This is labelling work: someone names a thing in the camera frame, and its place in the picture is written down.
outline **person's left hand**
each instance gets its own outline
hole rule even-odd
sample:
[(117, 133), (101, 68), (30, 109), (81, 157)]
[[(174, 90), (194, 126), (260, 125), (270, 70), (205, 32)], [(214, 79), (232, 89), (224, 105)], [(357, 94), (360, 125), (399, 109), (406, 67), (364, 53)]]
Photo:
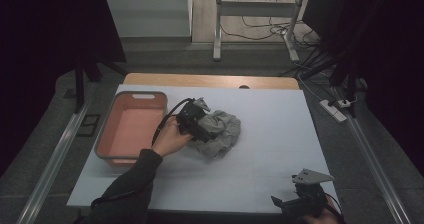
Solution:
[(177, 118), (171, 116), (160, 131), (155, 143), (153, 143), (152, 150), (164, 157), (183, 148), (191, 138), (193, 136), (190, 134), (180, 134)]

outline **metal leg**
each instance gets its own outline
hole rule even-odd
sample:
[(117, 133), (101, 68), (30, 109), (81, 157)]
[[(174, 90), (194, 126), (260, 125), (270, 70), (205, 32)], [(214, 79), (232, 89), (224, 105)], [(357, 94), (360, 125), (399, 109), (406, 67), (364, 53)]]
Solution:
[(221, 0), (216, 0), (215, 40), (213, 43), (213, 60), (221, 60)]
[(292, 62), (298, 63), (299, 62), (299, 56), (297, 55), (296, 49), (294, 49), (293, 43), (291, 41), (291, 38), (293, 36), (293, 30), (297, 22), (297, 18), (299, 17), (300, 8), (302, 7), (303, 0), (296, 0), (296, 5), (293, 10), (293, 15), (290, 21), (290, 26), (284, 35), (284, 41), (286, 42), (287, 49), (290, 54), (290, 59)]

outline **crumpled cloth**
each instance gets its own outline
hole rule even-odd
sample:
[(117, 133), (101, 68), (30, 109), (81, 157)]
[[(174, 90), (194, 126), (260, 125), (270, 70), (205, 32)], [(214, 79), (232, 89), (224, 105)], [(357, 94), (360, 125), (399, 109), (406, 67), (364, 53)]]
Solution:
[(215, 159), (224, 156), (237, 142), (240, 135), (241, 121), (236, 116), (217, 110), (204, 116), (198, 124), (208, 132), (218, 136), (207, 143), (203, 141), (189, 141), (188, 146), (195, 147), (206, 158)]

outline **power strip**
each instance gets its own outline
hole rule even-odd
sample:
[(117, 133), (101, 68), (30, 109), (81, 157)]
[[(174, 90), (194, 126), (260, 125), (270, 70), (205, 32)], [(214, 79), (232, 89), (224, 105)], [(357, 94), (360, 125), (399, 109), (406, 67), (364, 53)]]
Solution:
[(336, 121), (342, 123), (346, 121), (345, 115), (341, 113), (335, 106), (329, 106), (327, 100), (320, 101), (321, 106), (332, 116)]

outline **white table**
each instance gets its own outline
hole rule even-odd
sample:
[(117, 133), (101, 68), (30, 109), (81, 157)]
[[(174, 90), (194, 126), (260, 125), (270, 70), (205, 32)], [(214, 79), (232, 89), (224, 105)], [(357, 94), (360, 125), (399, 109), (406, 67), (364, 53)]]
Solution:
[[(152, 210), (279, 213), (270, 196), (297, 198), (292, 175), (303, 168), (329, 173), (300, 90), (120, 85), (117, 93), (128, 90), (162, 91), (168, 110), (187, 97), (204, 97), (212, 111), (224, 110), (242, 123), (237, 144), (223, 159), (208, 161), (189, 147), (165, 157)], [(92, 151), (67, 205), (89, 206), (127, 169)], [(322, 186), (336, 197), (332, 182)]]

